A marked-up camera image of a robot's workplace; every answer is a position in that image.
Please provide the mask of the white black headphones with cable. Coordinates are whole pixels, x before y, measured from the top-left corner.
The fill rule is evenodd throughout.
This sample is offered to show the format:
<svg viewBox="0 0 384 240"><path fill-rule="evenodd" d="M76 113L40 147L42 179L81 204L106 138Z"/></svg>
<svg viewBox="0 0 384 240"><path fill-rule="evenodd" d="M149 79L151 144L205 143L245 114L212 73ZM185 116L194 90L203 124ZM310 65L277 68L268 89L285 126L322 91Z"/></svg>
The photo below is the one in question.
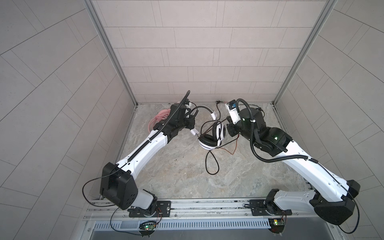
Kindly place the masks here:
<svg viewBox="0 0 384 240"><path fill-rule="evenodd" d="M215 112L213 109L209 108L208 106L195 106L194 108L192 108L192 111L196 110L196 115L198 113L198 109L206 109L208 110L211 114L213 114L213 120L211 121L207 121L205 122L202 126L201 126L201 131L203 130L203 126L207 123L210 123L210 122L213 122L212 126L209 127L205 132L201 132L201 134L198 136L198 140L199 140L199 144L200 146L207 150L207 154L206 154L206 158L205 158L205 169L206 169L206 172L211 175L211 176L214 176L216 175L219 171L220 171L220 165L219 165L219 162L217 160L217 158L215 157L215 155L212 153L212 151L214 149L223 149L225 150L226 152L230 153L231 155L233 155L236 150L237 150L237 145L238 145L238 139L239 139L239 134L237 135L237 137L226 143L226 144L223 144L223 140L225 139L226 137L226 134L227 134L227 129L226 129L226 126L224 124L224 121L221 121L221 111L219 109L219 104L220 103L223 103L222 101L216 101L216 107L217 107L217 110L219 112L219 117L217 118L216 115L215 115ZM235 146L235 149L234 151L231 153L230 151L228 151L227 149L224 148L224 146L232 143L232 142L236 142L236 146ZM212 157L214 158L216 164L217 164L217 171L214 172L214 173L211 173L209 172L208 170L208 164L207 164L207 161L208 161L208 155L211 154Z"/></svg>

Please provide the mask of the pink headphones with cable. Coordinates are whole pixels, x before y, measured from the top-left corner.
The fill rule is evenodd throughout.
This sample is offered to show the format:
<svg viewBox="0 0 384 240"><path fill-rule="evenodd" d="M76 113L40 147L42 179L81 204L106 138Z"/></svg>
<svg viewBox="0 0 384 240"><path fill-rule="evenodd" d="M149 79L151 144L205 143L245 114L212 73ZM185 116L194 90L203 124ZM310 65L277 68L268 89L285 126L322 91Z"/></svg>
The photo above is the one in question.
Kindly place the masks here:
<svg viewBox="0 0 384 240"><path fill-rule="evenodd" d="M153 130L153 127L159 123L162 120L165 120L169 114L170 114L171 109L164 109L161 110L153 119L150 120L148 124L148 132L150 133Z"/></svg>

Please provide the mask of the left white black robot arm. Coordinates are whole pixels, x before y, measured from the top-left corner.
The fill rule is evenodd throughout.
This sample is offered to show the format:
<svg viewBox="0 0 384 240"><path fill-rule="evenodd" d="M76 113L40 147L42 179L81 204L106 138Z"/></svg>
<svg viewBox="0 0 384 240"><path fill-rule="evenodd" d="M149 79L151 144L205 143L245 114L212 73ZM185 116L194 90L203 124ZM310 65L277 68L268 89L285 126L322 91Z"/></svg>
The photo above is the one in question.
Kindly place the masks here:
<svg viewBox="0 0 384 240"><path fill-rule="evenodd" d="M135 179L150 159L165 147L183 129L193 130L195 118L190 116L188 96L171 105L169 116L155 124L149 136L127 157L116 164L104 166L100 194L122 210L130 207L138 209L146 216L156 211L157 197L145 190L138 189Z"/></svg>

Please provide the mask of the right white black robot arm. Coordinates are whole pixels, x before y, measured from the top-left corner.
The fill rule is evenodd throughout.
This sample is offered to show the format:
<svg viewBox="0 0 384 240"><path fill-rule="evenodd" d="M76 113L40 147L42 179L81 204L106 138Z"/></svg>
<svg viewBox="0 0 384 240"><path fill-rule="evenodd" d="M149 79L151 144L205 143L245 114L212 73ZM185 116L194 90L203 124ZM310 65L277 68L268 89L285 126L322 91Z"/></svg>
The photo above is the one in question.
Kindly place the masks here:
<svg viewBox="0 0 384 240"><path fill-rule="evenodd" d="M226 103L226 109L229 112L228 133L247 139L259 161L282 162L313 186L306 192L271 190L264 200L264 208L270 215L281 215L288 210L314 212L324 221L340 226L354 212L360 211L355 201L361 188L359 183L329 171L282 129L267 127L263 111L252 108L245 100L232 100Z"/></svg>

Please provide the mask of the left green circuit board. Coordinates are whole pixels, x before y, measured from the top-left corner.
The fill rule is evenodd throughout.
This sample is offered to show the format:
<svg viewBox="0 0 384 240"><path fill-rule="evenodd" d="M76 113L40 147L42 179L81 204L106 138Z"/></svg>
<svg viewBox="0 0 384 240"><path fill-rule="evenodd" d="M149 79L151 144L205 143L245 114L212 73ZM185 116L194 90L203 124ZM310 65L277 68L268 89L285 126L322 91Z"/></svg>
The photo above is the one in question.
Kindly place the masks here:
<svg viewBox="0 0 384 240"><path fill-rule="evenodd" d="M142 236L150 236L156 230L157 222L156 221L147 221L139 225L139 233Z"/></svg>

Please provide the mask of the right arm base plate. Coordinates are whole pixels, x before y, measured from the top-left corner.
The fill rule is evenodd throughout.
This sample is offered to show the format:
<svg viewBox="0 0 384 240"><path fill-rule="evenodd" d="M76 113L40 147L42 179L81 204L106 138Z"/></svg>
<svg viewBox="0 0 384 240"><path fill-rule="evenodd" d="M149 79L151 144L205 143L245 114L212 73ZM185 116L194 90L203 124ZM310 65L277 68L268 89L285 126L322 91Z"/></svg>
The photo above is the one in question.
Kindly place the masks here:
<svg viewBox="0 0 384 240"><path fill-rule="evenodd" d="M264 199L249 200L244 207L250 209L253 216L291 216L291 210L281 210L273 202L266 202Z"/></svg>

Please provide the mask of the aluminium mounting rail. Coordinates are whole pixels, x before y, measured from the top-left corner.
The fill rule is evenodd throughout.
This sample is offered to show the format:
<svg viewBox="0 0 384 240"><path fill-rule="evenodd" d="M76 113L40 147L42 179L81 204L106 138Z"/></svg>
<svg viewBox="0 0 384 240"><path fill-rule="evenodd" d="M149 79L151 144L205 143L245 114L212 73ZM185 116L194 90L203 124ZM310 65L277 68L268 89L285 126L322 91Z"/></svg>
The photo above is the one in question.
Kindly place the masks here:
<svg viewBox="0 0 384 240"><path fill-rule="evenodd" d="M184 219L250 219L250 218L277 218L265 210L252 210L245 208L250 200L263 202L263 198L219 198L219 199L169 199L169 207L160 214L154 214L153 219L184 220ZM94 201L101 207L90 206L81 220L131 220L127 210L120 210L116 206L110 207L107 200Z"/></svg>

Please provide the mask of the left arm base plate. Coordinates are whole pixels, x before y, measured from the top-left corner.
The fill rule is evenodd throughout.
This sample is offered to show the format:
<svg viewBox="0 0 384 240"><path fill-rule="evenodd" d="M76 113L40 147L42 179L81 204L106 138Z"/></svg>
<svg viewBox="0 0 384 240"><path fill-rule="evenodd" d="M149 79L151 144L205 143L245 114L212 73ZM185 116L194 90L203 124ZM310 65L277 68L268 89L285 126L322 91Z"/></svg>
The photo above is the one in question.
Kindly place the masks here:
<svg viewBox="0 0 384 240"><path fill-rule="evenodd" d="M171 210L171 201L153 202L147 209L134 207L128 209L130 218L154 218L169 217Z"/></svg>

